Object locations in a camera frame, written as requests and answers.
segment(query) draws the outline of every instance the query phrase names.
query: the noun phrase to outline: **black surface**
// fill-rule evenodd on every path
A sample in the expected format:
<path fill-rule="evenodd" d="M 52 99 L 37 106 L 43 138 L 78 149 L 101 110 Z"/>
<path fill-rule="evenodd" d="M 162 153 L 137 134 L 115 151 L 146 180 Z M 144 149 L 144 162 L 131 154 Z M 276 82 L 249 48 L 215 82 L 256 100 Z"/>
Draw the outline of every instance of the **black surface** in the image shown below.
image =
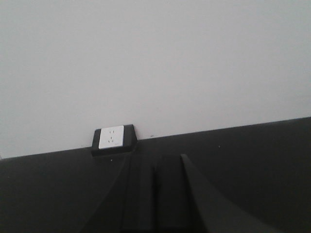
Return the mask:
<path fill-rule="evenodd" d="M 125 157 L 122 171 L 103 202 L 82 228 L 80 233 L 119 233 L 121 230 L 126 188 L 130 167 L 130 155 Z"/>
<path fill-rule="evenodd" d="M 138 141 L 123 213 L 133 216 L 123 226 L 152 229 L 153 168 L 161 155 L 182 153 L 239 208 L 286 233 L 311 232 L 311 117 Z M 1 160 L 0 229 L 78 232 L 126 156 L 85 148 Z"/>
<path fill-rule="evenodd" d="M 156 221 L 159 232 L 192 229 L 186 178 L 180 155 L 163 155 L 155 170 Z"/>
<path fill-rule="evenodd" d="M 181 155 L 195 213 L 209 233 L 281 233 L 225 198 L 187 155 Z"/>

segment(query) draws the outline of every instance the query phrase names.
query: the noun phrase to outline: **wall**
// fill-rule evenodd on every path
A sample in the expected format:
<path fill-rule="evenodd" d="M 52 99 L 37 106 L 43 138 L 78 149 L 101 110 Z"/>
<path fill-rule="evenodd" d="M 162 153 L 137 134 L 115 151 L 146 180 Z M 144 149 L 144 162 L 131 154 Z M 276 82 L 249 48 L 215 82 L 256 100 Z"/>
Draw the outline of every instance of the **wall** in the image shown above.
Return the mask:
<path fill-rule="evenodd" d="M 309 1 L 1 1 L 2 158 L 311 116 Z"/>

